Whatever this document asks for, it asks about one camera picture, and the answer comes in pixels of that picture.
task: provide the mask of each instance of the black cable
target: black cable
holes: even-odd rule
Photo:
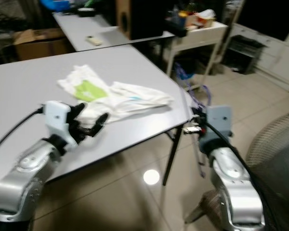
[[[244,168],[246,169],[246,171],[248,172],[248,174],[250,175],[250,180],[252,185],[254,186],[254,188],[256,189],[256,191],[258,192],[259,196],[261,197],[262,201],[266,204],[269,213],[273,219],[273,222],[275,224],[275,228],[277,231],[280,231],[280,227],[279,224],[277,223],[277,219],[275,217],[275,214],[273,213],[272,209],[269,206],[269,203],[267,202],[264,193],[262,192],[261,188],[256,184],[256,181],[254,180],[255,178],[257,178],[258,180],[262,181],[261,179],[259,179],[259,177],[257,177],[257,175],[255,175],[250,167],[245,163],[245,161],[243,160],[243,158],[240,156],[239,152],[237,151],[237,149],[231,145],[231,143],[229,142],[229,140],[222,134],[220,133],[215,127],[213,127],[213,125],[211,125],[210,123],[208,123],[207,121],[205,121],[205,125],[207,125],[216,135],[218,135],[224,142],[225,144],[228,146],[228,148],[230,148],[230,150],[236,155],[236,157],[239,159],[239,161],[241,162],[241,164],[244,166]]]
[[[25,118],[23,118],[18,124],[16,124],[11,130],[8,131],[1,139],[0,139],[0,145],[6,140],[6,138],[9,137],[19,126],[21,126],[23,123],[25,123],[28,119],[30,119],[32,116],[36,114],[41,114],[43,113],[43,108],[39,108],[35,110],[34,112],[30,113],[27,115]]]

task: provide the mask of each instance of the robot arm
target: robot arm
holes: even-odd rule
[[[49,101],[44,105],[50,137],[41,139],[23,152],[14,168],[0,181],[0,230],[27,230],[34,216],[43,185],[54,173],[66,151],[95,136],[108,115],[102,115],[91,128],[83,128],[75,118],[83,103],[71,107]]]
[[[206,126],[210,124],[224,137],[230,136],[230,107],[210,106],[205,114],[194,110],[197,113],[197,123],[184,128],[184,134],[199,134],[199,149],[209,158],[211,181],[220,195],[224,230],[263,231],[263,205],[248,171],[226,142]]]

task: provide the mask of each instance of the tiled floor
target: tiled floor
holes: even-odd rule
[[[206,85],[213,104],[232,106],[232,143],[243,156],[260,129],[289,112],[289,93],[257,74],[226,69]],[[198,173],[192,144],[191,137],[181,140],[166,187],[143,181],[148,169],[162,176],[171,147],[166,135],[47,185],[34,231],[214,231],[206,217],[184,226],[183,217],[213,188],[209,167],[205,179]]]

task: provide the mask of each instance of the cardboard box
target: cardboard box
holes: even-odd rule
[[[14,46],[20,60],[66,54],[73,47],[60,28],[15,32]]]

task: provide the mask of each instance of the robotic hand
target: robotic hand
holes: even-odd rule
[[[94,137],[108,114],[92,128],[83,128],[75,118],[85,104],[69,106],[48,101],[43,106],[49,138],[43,138],[23,152],[14,168],[0,181],[0,231],[25,231],[30,225],[43,185],[54,173],[61,157],[75,149],[86,136]]]
[[[248,166],[230,145],[231,108],[209,106],[206,113],[192,108],[194,126],[184,134],[199,134],[199,149],[210,162],[211,181],[220,195],[222,225],[226,231],[263,231],[262,201],[252,184]],[[186,223],[195,220],[193,214]]]

